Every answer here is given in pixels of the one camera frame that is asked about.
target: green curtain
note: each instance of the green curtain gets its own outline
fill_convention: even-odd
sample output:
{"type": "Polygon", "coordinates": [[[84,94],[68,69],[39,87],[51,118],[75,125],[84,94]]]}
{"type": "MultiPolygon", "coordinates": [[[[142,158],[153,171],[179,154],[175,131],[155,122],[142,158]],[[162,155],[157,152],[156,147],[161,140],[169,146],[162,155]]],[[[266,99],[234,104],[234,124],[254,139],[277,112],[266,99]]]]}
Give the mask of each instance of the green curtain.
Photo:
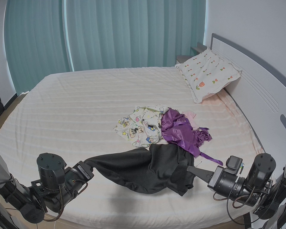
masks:
{"type": "Polygon", "coordinates": [[[18,95],[49,74],[69,71],[59,0],[9,0],[4,42],[18,95]]]}
{"type": "Polygon", "coordinates": [[[4,37],[17,93],[70,70],[174,66],[203,42],[205,0],[8,0],[4,37]]]}

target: floral pillowcase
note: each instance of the floral pillowcase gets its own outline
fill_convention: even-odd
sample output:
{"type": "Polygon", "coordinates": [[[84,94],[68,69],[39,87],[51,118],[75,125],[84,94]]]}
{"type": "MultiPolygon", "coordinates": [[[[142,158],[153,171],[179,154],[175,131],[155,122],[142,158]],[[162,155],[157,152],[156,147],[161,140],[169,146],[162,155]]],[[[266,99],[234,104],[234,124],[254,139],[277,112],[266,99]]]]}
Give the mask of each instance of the floral pillowcase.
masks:
{"type": "Polygon", "coordinates": [[[181,71],[195,103],[216,94],[241,76],[240,69],[234,68],[227,59],[219,58],[209,48],[175,66],[181,71]]]}

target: gray headboard trim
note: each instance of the gray headboard trim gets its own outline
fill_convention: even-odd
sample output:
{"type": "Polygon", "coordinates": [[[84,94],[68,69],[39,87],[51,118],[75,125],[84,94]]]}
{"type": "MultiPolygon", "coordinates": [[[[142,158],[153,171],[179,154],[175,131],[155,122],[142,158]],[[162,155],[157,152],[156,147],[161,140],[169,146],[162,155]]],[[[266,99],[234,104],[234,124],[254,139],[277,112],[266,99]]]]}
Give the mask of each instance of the gray headboard trim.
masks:
{"type": "Polygon", "coordinates": [[[286,129],[286,117],[283,114],[280,116],[280,121],[282,122],[283,126],[286,129]]]}
{"type": "Polygon", "coordinates": [[[239,105],[237,104],[237,102],[234,100],[234,98],[231,96],[231,94],[227,91],[227,89],[224,88],[224,90],[227,92],[227,94],[230,95],[230,97],[231,97],[231,98],[233,99],[233,101],[235,102],[236,106],[240,109],[240,111],[242,112],[242,114],[244,115],[244,117],[246,118],[246,120],[248,121],[248,123],[250,124],[250,126],[251,126],[251,128],[252,128],[252,130],[253,130],[253,132],[254,132],[254,135],[255,135],[255,137],[256,137],[257,140],[258,140],[258,143],[261,145],[261,148],[262,148],[263,151],[265,152],[265,150],[264,150],[264,148],[263,148],[263,145],[262,145],[262,143],[261,143],[259,137],[257,136],[257,134],[256,134],[256,132],[255,132],[255,130],[254,130],[254,128],[252,127],[251,123],[250,123],[249,120],[247,119],[246,115],[244,114],[244,112],[242,111],[242,109],[239,107],[239,105]]]}
{"type": "Polygon", "coordinates": [[[273,76],[275,76],[286,87],[286,77],[284,75],[282,75],[282,73],[279,72],[272,65],[267,63],[265,60],[261,59],[259,56],[255,55],[253,52],[250,52],[246,48],[244,48],[244,47],[242,47],[242,46],[240,46],[240,45],[238,45],[238,44],[236,44],[236,43],[234,43],[234,42],[232,42],[226,38],[223,38],[223,37],[221,37],[215,33],[212,34],[212,40],[211,40],[211,44],[210,44],[211,49],[212,49],[213,38],[216,38],[216,39],[230,45],[231,47],[234,47],[238,51],[242,52],[243,54],[245,54],[248,57],[250,57],[251,59],[253,59],[255,62],[260,64],[262,67],[264,67],[268,72],[270,72],[273,76]]]}

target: white cartoon shirt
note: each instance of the white cartoon shirt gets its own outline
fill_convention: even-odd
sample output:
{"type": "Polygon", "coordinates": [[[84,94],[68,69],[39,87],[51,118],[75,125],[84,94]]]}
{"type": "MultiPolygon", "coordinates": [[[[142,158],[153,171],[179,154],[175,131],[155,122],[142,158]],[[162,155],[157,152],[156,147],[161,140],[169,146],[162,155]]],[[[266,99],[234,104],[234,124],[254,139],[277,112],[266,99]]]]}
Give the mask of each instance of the white cartoon shirt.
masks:
{"type": "Polygon", "coordinates": [[[135,147],[148,147],[161,138],[161,118],[168,107],[137,106],[126,118],[118,120],[114,130],[135,147]]]}

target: tile floor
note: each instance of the tile floor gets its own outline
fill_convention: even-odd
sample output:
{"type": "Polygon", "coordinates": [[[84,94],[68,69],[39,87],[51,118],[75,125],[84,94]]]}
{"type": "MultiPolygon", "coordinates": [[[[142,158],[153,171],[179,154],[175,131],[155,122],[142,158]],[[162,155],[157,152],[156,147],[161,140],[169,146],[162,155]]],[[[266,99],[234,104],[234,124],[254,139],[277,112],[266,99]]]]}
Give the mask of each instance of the tile floor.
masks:
{"type": "MultiPolygon", "coordinates": [[[[25,96],[26,96],[26,94],[22,94],[18,98],[16,98],[14,100],[14,102],[8,107],[8,109],[6,111],[4,111],[3,114],[0,115],[0,128],[2,127],[3,123],[5,122],[5,120],[9,116],[9,114],[16,108],[16,106],[22,101],[22,99],[25,96]]],[[[5,208],[14,208],[9,203],[6,203],[4,201],[4,199],[2,198],[2,196],[0,196],[0,203],[5,208]]],[[[24,220],[23,216],[21,215],[21,213],[19,211],[16,211],[16,210],[8,210],[8,211],[9,211],[9,213],[11,215],[16,216],[25,225],[27,225],[28,228],[30,228],[30,229],[37,229],[37,225],[36,224],[31,224],[31,223],[27,222],[26,220],[24,220]]],[[[48,214],[46,214],[46,219],[48,219],[48,218],[51,219],[53,217],[48,215],[48,214]]],[[[239,222],[239,223],[243,223],[244,222],[242,216],[236,218],[236,221],[239,222]]],[[[41,223],[38,224],[38,229],[78,229],[78,228],[79,229],[86,229],[87,227],[82,226],[82,225],[78,225],[76,223],[72,223],[70,221],[66,221],[66,220],[63,220],[63,219],[58,219],[56,222],[42,221],[41,223]]],[[[217,224],[217,225],[214,225],[212,227],[205,228],[205,229],[229,229],[229,228],[231,228],[231,229],[244,229],[244,226],[238,225],[238,224],[233,223],[232,221],[229,221],[229,222],[222,223],[222,224],[217,224]]]]}

